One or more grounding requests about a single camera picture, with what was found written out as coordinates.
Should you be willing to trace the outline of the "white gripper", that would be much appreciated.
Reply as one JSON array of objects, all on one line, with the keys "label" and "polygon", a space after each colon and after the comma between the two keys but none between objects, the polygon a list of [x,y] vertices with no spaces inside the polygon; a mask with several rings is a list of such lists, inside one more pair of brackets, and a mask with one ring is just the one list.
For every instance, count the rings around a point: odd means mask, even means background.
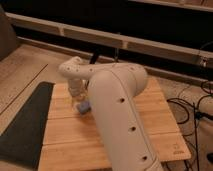
[{"label": "white gripper", "polygon": [[68,91],[77,102],[84,101],[87,98],[85,84],[82,79],[69,79]]}]

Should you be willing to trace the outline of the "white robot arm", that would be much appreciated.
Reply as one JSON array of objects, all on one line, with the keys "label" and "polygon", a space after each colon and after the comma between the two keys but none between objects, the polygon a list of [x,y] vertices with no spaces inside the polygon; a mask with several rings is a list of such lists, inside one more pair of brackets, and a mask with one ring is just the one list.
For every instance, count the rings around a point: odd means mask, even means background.
[{"label": "white robot arm", "polygon": [[59,66],[72,95],[89,82],[92,115],[113,171],[163,171],[134,97],[147,86],[148,75],[135,63],[87,64],[73,57]]}]

